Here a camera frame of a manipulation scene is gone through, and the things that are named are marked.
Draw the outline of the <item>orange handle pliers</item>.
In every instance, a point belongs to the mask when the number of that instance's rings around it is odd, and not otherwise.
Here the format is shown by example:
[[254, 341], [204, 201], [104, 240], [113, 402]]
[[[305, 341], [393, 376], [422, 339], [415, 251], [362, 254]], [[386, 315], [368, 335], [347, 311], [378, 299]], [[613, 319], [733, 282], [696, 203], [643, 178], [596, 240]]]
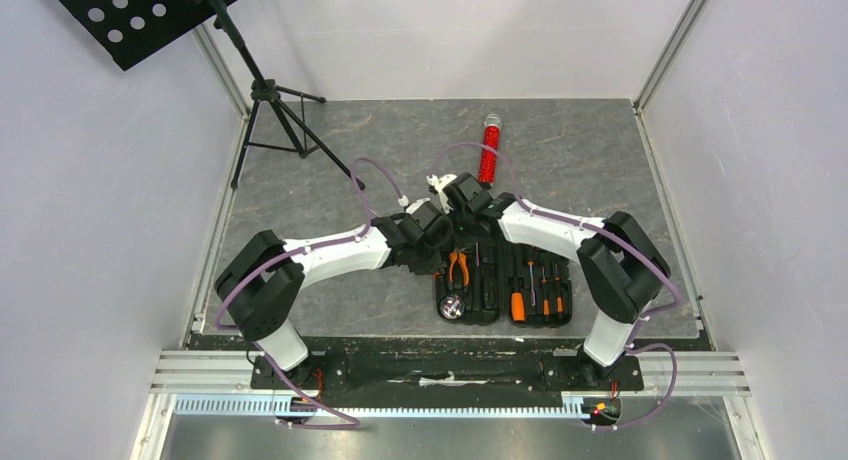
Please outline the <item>orange handle pliers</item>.
[[467, 255], [459, 249], [449, 253], [447, 279], [452, 288], [467, 288], [470, 285], [471, 275]]

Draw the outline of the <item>black plastic tool case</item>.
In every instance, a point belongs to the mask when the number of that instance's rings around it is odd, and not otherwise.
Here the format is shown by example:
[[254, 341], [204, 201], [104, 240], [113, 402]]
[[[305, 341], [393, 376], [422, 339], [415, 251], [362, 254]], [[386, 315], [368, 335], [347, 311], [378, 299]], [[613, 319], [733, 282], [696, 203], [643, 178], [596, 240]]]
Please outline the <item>black plastic tool case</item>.
[[[488, 326], [503, 319], [510, 324], [520, 328], [545, 328], [553, 329], [569, 324], [573, 316], [572, 284], [570, 280], [570, 261], [563, 256], [553, 254], [537, 247], [524, 246], [510, 243], [505, 240], [480, 241], [480, 249], [483, 264], [484, 278], [484, 303], [485, 310], [475, 313], [472, 310], [473, 281], [472, 275], [475, 266], [474, 249], [475, 243], [469, 247], [460, 248], [454, 244], [446, 246], [446, 268], [443, 273], [433, 275], [434, 299], [437, 315], [444, 321], [453, 324]], [[467, 255], [468, 267], [471, 281], [467, 288], [452, 288], [447, 279], [448, 256], [455, 249], [463, 251]], [[518, 257], [521, 261], [521, 290], [524, 297], [526, 321], [515, 323], [511, 315], [512, 273], [513, 260]], [[537, 305], [535, 309], [531, 305], [527, 261], [534, 261], [535, 290]], [[565, 313], [559, 318], [556, 311], [556, 294], [554, 290], [554, 263], [559, 264], [562, 276], [563, 299]], [[543, 315], [542, 294], [540, 291], [542, 266], [549, 268], [551, 292], [551, 316], [546, 322]], [[439, 301], [448, 294], [459, 294], [466, 304], [465, 314], [457, 320], [446, 320], [438, 312]]]

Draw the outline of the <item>steel claw hammer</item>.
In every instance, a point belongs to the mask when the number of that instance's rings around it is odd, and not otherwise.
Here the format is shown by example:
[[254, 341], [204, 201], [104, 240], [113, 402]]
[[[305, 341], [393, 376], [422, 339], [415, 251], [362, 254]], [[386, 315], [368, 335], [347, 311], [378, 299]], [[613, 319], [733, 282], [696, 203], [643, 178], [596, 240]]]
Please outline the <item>steel claw hammer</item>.
[[472, 310], [475, 313], [482, 313], [485, 310], [484, 293], [483, 293], [484, 278], [483, 278], [482, 256], [481, 256], [481, 249], [480, 249], [480, 243], [479, 242], [475, 243], [474, 259], [475, 259], [475, 266], [474, 266], [474, 271], [473, 271], [473, 275], [472, 275], [472, 281], [473, 281]]

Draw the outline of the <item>large orange handle screwdriver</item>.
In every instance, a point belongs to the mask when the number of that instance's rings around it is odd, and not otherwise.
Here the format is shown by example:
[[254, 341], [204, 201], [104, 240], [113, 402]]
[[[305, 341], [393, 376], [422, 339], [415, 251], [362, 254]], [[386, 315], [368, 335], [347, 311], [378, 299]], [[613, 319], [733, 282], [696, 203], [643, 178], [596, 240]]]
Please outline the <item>large orange handle screwdriver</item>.
[[521, 261], [518, 257], [513, 260], [512, 266], [511, 315], [515, 323], [523, 323], [526, 321], [526, 312], [524, 297], [521, 290]]

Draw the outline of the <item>thin orange black screwdriver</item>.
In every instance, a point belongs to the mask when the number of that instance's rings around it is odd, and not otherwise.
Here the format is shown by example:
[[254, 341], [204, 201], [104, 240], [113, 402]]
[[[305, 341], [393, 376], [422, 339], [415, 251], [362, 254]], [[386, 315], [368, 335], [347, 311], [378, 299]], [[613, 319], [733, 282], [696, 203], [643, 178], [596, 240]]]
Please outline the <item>thin orange black screwdriver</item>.
[[542, 294], [542, 306], [543, 306], [543, 315], [546, 322], [550, 321], [551, 316], [551, 292], [552, 285], [550, 282], [549, 276], [549, 268], [546, 265], [542, 266], [542, 274], [541, 274], [541, 286], [540, 291]]

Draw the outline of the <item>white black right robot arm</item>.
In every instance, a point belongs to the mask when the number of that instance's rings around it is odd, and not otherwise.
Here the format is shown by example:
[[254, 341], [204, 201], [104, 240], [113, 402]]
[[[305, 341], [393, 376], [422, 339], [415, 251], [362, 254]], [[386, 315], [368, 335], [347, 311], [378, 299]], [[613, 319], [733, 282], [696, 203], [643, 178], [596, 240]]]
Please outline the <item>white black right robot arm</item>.
[[580, 380], [602, 388], [618, 373], [637, 322], [662, 288], [675, 288], [670, 267], [626, 212], [581, 217], [538, 206], [516, 194], [493, 196], [469, 173], [427, 178], [459, 229], [535, 247], [576, 263], [598, 312], [579, 349]]

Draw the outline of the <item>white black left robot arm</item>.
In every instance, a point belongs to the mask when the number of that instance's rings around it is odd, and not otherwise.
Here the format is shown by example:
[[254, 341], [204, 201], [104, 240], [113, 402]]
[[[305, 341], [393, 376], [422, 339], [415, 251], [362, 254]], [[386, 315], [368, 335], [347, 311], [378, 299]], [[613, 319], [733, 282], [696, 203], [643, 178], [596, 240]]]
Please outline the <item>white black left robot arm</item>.
[[214, 282], [221, 315], [275, 364], [290, 388], [307, 385], [314, 373], [309, 350], [290, 320], [302, 290], [357, 271], [406, 267], [417, 275], [441, 267], [441, 248], [451, 239], [448, 216], [421, 199], [402, 212], [369, 219], [352, 230], [313, 239], [255, 234]]

